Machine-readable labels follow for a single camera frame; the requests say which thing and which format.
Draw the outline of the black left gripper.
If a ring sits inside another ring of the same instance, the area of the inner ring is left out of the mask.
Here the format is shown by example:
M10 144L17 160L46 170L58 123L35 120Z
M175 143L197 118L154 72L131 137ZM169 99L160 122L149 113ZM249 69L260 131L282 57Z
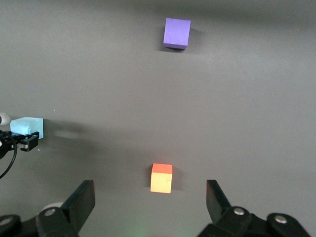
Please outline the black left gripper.
M29 152L39 143L39 132L27 135L15 135L15 140L9 131L0 131L0 158L4 158L9 151L16 151L18 148L24 152Z

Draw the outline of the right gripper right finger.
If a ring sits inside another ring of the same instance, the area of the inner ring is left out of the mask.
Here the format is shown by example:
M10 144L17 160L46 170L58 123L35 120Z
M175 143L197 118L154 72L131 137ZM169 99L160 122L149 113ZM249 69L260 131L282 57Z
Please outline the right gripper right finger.
M206 182L206 206L212 223L200 237L309 237L292 216L271 213L266 220L243 207L232 206L216 180Z

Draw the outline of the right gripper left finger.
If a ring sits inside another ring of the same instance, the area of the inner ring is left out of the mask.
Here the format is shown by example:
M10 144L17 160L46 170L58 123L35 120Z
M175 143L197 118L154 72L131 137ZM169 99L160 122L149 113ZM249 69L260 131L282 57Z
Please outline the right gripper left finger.
M30 220L18 215L0 217L2 237L77 237L95 206L94 181L85 180L61 204L43 209Z

